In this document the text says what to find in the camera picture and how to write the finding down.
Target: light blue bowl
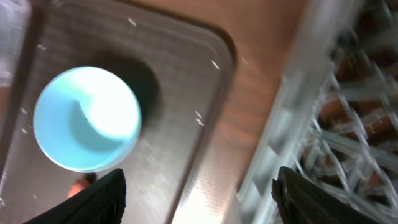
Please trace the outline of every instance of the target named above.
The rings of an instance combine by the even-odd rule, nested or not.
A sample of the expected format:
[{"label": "light blue bowl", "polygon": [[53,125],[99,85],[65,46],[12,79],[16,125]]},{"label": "light blue bowl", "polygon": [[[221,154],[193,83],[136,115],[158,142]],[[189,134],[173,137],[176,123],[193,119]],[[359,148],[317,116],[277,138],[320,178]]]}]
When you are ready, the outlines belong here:
[{"label": "light blue bowl", "polygon": [[98,172],[131,152],[141,111],[119,77],[101,68],[78,67],[44,88],[33,126],[40,148],[54,163],[76,172]]}]

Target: tray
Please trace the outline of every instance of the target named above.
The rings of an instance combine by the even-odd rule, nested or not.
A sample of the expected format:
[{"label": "tray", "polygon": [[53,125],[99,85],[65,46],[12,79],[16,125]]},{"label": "tray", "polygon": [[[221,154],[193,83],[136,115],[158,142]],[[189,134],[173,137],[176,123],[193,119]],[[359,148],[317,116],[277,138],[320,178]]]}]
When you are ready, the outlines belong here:
[{"label": "tray", "polygon": [[142,109],[140,140],[116,166],[127,181],[123,222],[165,222],[225,98],[234,66],[228,46],[213,31],[121,2],[49,2],[33,6],[0,135],[0,223],[56,206],[81,177],[42,153],[32,116],[45,85],[83,65],[118,74]]}]

